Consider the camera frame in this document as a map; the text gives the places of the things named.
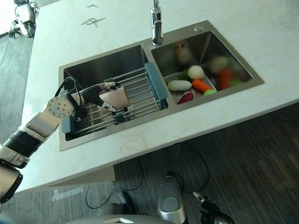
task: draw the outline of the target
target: robotic hand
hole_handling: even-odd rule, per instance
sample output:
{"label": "robotic hand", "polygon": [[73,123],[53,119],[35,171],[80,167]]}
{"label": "robotic hand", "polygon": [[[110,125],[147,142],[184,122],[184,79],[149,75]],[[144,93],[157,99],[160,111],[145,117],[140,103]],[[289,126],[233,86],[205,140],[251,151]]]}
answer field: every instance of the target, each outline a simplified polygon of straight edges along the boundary
{"label": "robotic hand", "polygon": [[[64,83],[73,80],[76,93],[59,93]],[[102,91],[115,90],[120,85],[116,82],[101,83],[88,87],[82,91],[77,90],[76,81],[69,77],[59,87],[54,98],[50,99],[43,112],[38,113],[28,123],[20,126],[3,145],[0,144],[0,212],[1,204],[7,202],[15,193],[22,181],[22,174],[16,168],[24,168],[29,157],[43,144],[59,123],[70,115],[84,117],[82,106],[93,103],[112,112],[116,109],[104,102],[99,94]]]}
{"label": "robotic hand", "polygon": [[210,201],[207,196],[201,195],[198,192],[193,192],[195,198],[200,201],[201,207],[206,210],[201,211],[202,224],[235,224],[233,219],[228,215],[220,212],[219,207]]}
{"label": "robotic hand", "polygon": [[14,38],[15,39],[15,34],[18,34],[21,36],[21,33],[17,30],[17,24],[18,24],[18,21],[17,20],[14,20],[11,22],[11,28],[8,32],[8,36],[10,38]]}
{"label": "robotic hand", "polygon": [[9,37],[15,39],[16,33],[21,35],[18,28],[26,37],[34,37],[39,7],[29,0],[14,0],[14,3],[17,5],[14,12],[15,20],[10,25]]}

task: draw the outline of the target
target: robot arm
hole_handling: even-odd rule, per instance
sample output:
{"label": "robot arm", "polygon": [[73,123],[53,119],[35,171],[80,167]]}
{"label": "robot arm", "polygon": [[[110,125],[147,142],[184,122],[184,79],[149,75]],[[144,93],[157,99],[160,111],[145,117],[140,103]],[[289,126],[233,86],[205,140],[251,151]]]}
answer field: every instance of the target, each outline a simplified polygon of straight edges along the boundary
{"label": "robot arm", "polygon": [[22,174],[16,168],[24,168],[29,157],[54,133],[59,123],[70,115],[77,115],[82,111],[82,105],[93,103],[116,112],[113,106],[99,97],[99,93],[118,87],[119,84],[115,82],[101,83],[80,92],[56,96],[48,101],[42,112],[0,144],[0,212],[1,204],[14,195],[22,181]]}
{"label": "robot arm", "polygon": [[28,0],[14,0],[14,3],[17,5],[14,11],[15,20],[11,23],[9,37],[15,39],[16,33],[21,35],[18,28],[26,37],[34,37],[39,12],[37,3]]}

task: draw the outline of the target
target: red vegetable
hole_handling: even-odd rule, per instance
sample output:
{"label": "red vegetable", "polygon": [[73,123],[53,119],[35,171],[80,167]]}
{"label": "red vegetable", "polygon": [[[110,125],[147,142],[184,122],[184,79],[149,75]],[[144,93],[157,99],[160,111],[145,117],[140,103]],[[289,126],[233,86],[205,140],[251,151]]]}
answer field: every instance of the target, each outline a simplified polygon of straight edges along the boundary
{"label": "red vegetable", "polygon": [[191,100],[193,100],[193,94],[189,92],[189,93],[185,94],[185,95],[179,100],[179,102],[178,102],[177,104],[183,104],[183,103],[188,102],[188,101],[191,101]]}

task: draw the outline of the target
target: white radish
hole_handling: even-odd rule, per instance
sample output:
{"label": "white radish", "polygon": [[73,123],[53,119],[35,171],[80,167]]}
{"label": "white radish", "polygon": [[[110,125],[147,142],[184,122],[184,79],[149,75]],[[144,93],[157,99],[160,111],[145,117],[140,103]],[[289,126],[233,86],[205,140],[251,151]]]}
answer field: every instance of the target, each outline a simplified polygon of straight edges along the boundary
{"label": "white radish", "polygon": [[192,87],[192,84],[185,80],[172,80],[167,84],[171,91],[185,91]]}

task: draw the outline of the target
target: sink rim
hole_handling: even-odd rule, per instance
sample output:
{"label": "sink rim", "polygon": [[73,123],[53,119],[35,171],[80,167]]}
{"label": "sink rim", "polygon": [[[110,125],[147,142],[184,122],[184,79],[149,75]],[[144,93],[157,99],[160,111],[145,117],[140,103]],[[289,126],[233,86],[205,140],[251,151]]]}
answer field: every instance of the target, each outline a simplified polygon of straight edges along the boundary
{"label": "sink rim", "polygon": [[[201,31],[195,31],[194,28],[197,26],[202,26],[203,29]],[[235,57],[235,59],[248,71],[248,73],[252,76],[252,80],[249,80],[248,82],[242,83],[237,86],[230,87],[225,90],[221,90],[221,91],[217,92],[216,94],[212,94],[207,97],[197,98],[197,99],[194,99],[187,103],[177,105],[174,102],[174,99],[172,98],[171,93],[166,86],[164,78],[163,78],[163,76],[158,68],[158,65],[153,57],[152,51],[157,48],[166,46],[168,44],[172,44],[174,42],[178,42],[178,41],[181,41],[181,40],[193,37],[193,36],[197,36],[197,35],[200,35],[205,32],[213,32],[213,34],[222,42],[222,44],[229,50],[229,52]],[[127,46],[123,46],[123,47],[120,47],[117,49],[113,49],[113,50],[110,50],[110,51],[107,51],[104,53],[100,53],[100,54],[97,54],[97,55],[94,55],[94,56],[91,56],[88,58],[84,58],[84,59],[81,59],[81,60],[78,60],[78,61],[75,61],[72,63],[62,65],[58,68],[58,83],[62,83],[63,78],[64,78],[64,69],[66,69],[66,68],[69,68],[71,66],[75,66],[75,65],[78,65],[81,63],[85,63],[85,62],[88,62],[90,60],[94,60],[94,59],[97,59],[100,57],[105,57],[107,55],[117,53],[122,50],[136,47],[138,45],[140,45],[142,47],[148,61],[152,62],[154,64],[154,66],[160,76],[160,79],[162,80],[164,88],[168,94],[168,97],[166,98],[168,107],[163,110],[153,112],[148,115],[144,115],[137,119],[133,119],[131,121],[118,124],[117,127],[109,126],[108,128],[106,128],[104,130],[97,131],[95,133],[90,133],[85,136],[81,136],[79,138],[69,140],[69,141],[65,140],[65,134],[62,132],[62,128],[60,125],[58,128],[59,129],[59,150],[60,151],[67,149],[67,148],[71,148],[73,146],[77,146],[79,144],[86,143],[88,141],[91,141],[91,140],[94,140],[94,139],[97,139],[97,138],[100,138],[100,137],[103,137],[106,135],[116,133],[118,131],[124,130],[129,127],[140,125],[140,124],[152,121],[154,119],[158,119],[158,118],[161,118],[161,117],[164,117],[164,116],[167,116],[167,115],[170,115],[170,114],[173,114],[173,113],[176,113],[176,112],[179,112],[179,111],[191,108],[191,107],[199,106],[199,105],[207,103],[209,101],[213,101],[213,100],[225,97],[227,95],[231,95],[231,94],[237,93],[239,91],[243,91],[243,90],[246,90],[246,89],[249,89],[249,88],[252,88],[254,86],[264,83],[264,81],[254,71],[254,69],[245,61],[245,59],[233,48],[233,46],[217,31],[217,29],[209,21],[202,21],[202,22],[194,23],[192,25],[165,33],[164,41],[160,46],[152,45],[151,38],[148,38],[148,39],[145,39],[145,40],[142,40],[139,42],[132,43]]]}

